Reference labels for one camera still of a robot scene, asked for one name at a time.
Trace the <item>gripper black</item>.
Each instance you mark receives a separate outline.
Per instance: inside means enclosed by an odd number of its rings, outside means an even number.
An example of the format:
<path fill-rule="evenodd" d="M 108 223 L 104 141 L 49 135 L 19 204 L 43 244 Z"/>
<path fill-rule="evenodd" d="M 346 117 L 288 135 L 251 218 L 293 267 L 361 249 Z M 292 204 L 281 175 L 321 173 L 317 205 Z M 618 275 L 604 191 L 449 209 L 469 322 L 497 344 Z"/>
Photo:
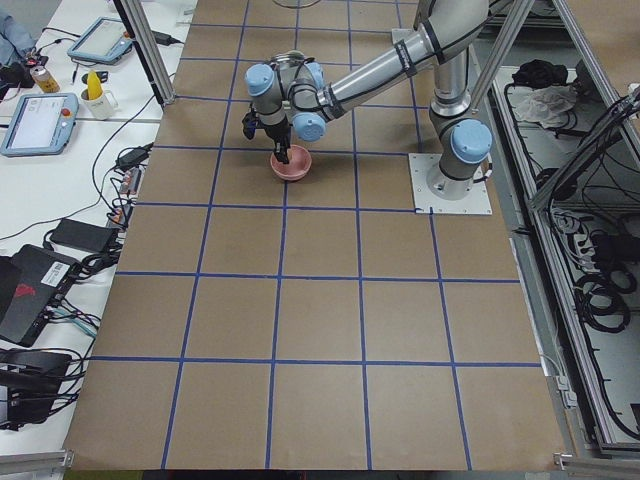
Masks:
<path fill-rule="evenodd" d="M 263 122 L 264 131 L 267 136 L 274 142 L 274 155 L 282 164 L 288 164 L 289 148 L 291 139 L 291 127 L 289 120 L 284 117 L 276 124 L 268 125 Z"/>

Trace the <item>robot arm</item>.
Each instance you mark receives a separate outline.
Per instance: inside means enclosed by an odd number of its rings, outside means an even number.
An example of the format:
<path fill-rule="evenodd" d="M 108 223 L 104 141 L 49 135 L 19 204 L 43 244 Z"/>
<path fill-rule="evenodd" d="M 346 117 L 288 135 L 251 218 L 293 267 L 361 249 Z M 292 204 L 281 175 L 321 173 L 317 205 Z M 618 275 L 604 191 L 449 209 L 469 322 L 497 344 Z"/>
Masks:
<path fill-rule="evenodd" d="M 273 141 L 274 158 L 287 164 L 291 138 L 314 142 L 328 122 L 433 68 L 435 90 L 430 119 L 443 148 L 430 175 L 431 190 L 447 199 L 465 196 L 493 138 L 488 127 L 469 117 L 468 48 L 489 17 L 487 1 L 422 1 L 412 32 L 377 58 L 328 83 L 313 58 L 291 50 L 251 66 L 244 81 L 251 98 L 243 134 L 263 130 Z"/>

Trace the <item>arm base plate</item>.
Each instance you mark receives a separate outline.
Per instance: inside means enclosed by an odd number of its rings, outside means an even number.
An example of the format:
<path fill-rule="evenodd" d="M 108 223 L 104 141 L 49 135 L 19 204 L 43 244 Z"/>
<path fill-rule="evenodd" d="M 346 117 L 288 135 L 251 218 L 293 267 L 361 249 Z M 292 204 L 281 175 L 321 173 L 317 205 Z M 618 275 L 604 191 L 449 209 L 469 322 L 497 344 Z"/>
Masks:
<path fill-rule="evenodd" d="M 391 31 L 392 46 L 396 50 L 405 48 L 412 53 L 414 50 L 422 50 L 421 37 L 418 31 L 413 29 L 395 28 Z"/>
<path fill-rule="evenodd" d="M 471 179 L 458 181 L 440 170 L 440 154 L 408 155 L 414 212 L 435 215 L 490 216 L 493 211 L 484 172 L 478 166 Z"/>

